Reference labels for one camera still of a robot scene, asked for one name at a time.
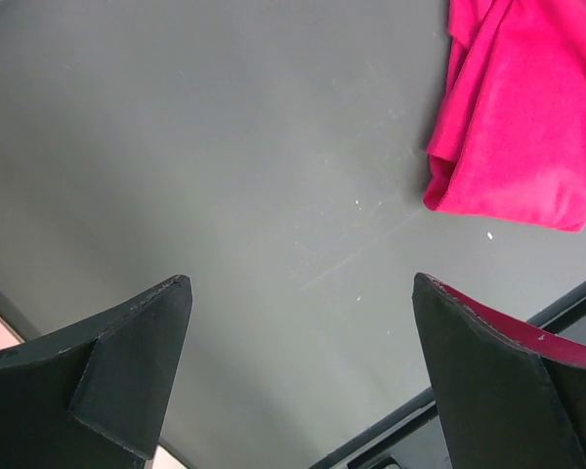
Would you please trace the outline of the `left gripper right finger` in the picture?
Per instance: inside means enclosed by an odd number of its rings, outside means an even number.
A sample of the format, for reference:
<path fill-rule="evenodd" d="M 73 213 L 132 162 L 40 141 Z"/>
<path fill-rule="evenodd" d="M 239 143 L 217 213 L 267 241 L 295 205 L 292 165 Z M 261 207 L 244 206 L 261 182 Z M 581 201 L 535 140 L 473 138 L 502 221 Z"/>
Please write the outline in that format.
<path fill-rule="evenodd" d="M 586 345 L 426 274 L 413 311 L 455 468 L 586 468 Z"/>

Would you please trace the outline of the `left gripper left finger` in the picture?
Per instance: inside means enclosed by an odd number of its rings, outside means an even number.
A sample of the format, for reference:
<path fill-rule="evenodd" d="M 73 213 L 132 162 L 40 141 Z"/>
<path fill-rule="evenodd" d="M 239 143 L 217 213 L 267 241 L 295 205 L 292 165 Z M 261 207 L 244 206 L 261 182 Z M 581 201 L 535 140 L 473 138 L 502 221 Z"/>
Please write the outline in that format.
<path fill-rule="evenodd" d="M 170 277 L 0 350 L 0 468 L 145 468 L 188 330 L 190 279 Z"/>

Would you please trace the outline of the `pink t shirt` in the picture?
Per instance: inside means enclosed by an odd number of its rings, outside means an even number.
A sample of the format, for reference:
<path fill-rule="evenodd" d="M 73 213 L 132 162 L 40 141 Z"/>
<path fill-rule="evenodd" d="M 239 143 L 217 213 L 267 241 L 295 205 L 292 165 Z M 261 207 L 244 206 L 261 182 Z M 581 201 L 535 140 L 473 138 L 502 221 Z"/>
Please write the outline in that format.
<path fill-rule="evenodd" d="M 425 206 L 586 227 L 586 1 L 453 1 Z"/>

